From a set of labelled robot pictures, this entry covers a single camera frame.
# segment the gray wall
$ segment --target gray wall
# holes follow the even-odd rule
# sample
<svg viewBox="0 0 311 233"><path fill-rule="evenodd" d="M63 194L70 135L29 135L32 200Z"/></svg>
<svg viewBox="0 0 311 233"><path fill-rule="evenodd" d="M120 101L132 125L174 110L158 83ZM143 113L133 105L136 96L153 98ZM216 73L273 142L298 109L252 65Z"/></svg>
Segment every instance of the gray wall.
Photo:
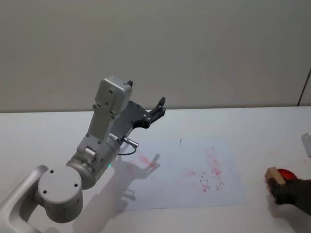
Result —
<svg viewBox="0 0 311 233"><path fill-rule="evenodd" d="M87 110L100 79L170 108L296 105L310 0L1 0L0 112Z"/></svg>

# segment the white robotic arm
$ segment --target white robotic arm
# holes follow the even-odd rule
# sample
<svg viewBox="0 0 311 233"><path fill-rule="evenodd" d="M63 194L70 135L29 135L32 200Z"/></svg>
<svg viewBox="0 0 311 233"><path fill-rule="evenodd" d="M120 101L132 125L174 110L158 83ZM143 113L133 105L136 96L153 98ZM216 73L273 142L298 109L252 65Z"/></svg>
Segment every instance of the white robotic arm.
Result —
<svg viewBox="0 0 311 233"><path fill-rule="evenodd" d="M149 128L164 116L165 98L150 112L129 101L133 83L116 77L101 81L93 117L77 152L66 166L32 171L0 204L0 233L40 233L27 221L37 207L58 223L74 220L83 207L82 190L95 185L119 154L123 142L134 151L138 144L127 138L134 128Z"/></svg>

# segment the cable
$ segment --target cable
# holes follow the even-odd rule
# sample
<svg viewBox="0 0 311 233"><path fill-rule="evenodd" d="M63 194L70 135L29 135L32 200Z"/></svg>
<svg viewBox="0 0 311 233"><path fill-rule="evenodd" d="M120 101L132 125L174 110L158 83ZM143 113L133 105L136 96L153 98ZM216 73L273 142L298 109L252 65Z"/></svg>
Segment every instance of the cable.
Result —
<svg viewBox="0 0 311 233"><path fill-rule="evenodd" d="M127 153L127 154L118 154L118 155L131 155L131 154L134 154L136 152L136 148L134 148L134 151L131 152L131 153Z"/></svg>

